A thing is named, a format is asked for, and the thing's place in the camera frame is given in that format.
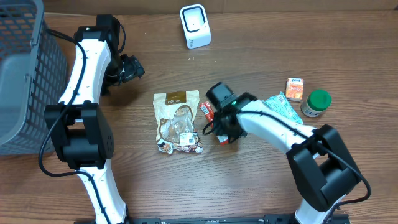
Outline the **red snack bar packet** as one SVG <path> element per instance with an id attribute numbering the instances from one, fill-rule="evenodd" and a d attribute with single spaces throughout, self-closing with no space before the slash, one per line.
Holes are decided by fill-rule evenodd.
<path id="1" fill-rule="evenodd" d="M 205 101 L 203 103 L 200 103 L 200 109 L 204 113 L 206 120 L 210 123 L 214 119 L 214 111 L 208 101 Z M 226 145 L 228 143 L 228 137 L 227 136 L 217 136 L 219 142 L 221 145 Z"/>

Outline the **teal orange snack packet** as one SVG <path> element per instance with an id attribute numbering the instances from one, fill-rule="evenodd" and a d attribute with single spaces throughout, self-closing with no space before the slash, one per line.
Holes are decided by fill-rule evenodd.
<path id="1" fill-rule="evenodd" d="M 282 92 L 280 92 L 278 95 L 271 96 L 267 100 L 264 100 L 264 104 L 279 115 L 286 117 L 287 119 L 296 123 L 303 124 L 301 117 L 293 109 L 288 99 Z"/>

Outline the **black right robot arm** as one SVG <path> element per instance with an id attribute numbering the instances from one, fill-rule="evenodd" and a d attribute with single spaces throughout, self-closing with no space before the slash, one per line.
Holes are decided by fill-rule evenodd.
<path id="1" fill-rule="evenodd" d="M 348 215 L 335 211 L 360 182 L 360 173 L 339 132 L 325 124 L 306 126 L 271 111 L 249 93 L 236 96 L 229 89 L 210 90 L 206 96 L 215 106 L 211 132 L 229 142 L 254 134 L 287 156 L 301 205 L 291 214 L 268 214 L 264 223 L 349 223 Z"/>

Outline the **green lid white jar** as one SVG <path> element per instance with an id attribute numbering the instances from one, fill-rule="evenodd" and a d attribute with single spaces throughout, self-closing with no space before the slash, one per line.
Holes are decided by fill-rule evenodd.
<path id="1" fill-rule="evenodd" d="M 331 95 L 322 89 L 314 90 L 301 104 L 301 110 L 305 116 L 320 116 L 331 105 Z"/>

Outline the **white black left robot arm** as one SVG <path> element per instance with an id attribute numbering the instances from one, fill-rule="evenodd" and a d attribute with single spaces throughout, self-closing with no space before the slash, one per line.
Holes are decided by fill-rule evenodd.
<path id="1" fill-rule="evenodd" d="M 75 44 L 76 57 L 68 85 L 56 105 L 45 107 L 49 129 L 43 145 L 51 141 L 57 157 L 69 172 L 52 173 L 44 167 L 44 150 L 39 152 L 40 170 L 51 177 L 77 175 L 95 210 L 94 223 L 130 223 L 111 168 L 114 137 L 100 108 L 100 97 L 109 86 L 118 86 L 145 73 L 135 56 L 123 53 L 119 43 L 121 25 L 80 27 L 74 37 L 48 29 L 47 33 Z"/>

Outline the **orange small carton box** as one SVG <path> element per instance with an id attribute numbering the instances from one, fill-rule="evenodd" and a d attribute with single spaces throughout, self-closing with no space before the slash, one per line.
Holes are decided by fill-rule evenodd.
<path id="1" fill-rule="evenodd" d="M 303 98 L 304 79 L 288 78 L 286 81 L 285 97 L 291 101 L 301 101 Z"/>

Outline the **beige brown snack pouch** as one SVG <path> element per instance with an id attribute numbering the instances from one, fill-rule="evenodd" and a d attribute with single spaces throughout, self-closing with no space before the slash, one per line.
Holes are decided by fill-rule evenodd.
<path id="1" fill-rule="evenodd" d="M 194 127 L 199 91 L 187 90 L 153 95 L 157 123 L 156 145 L 161 152 L 203 152 L 203 144 Z"/>

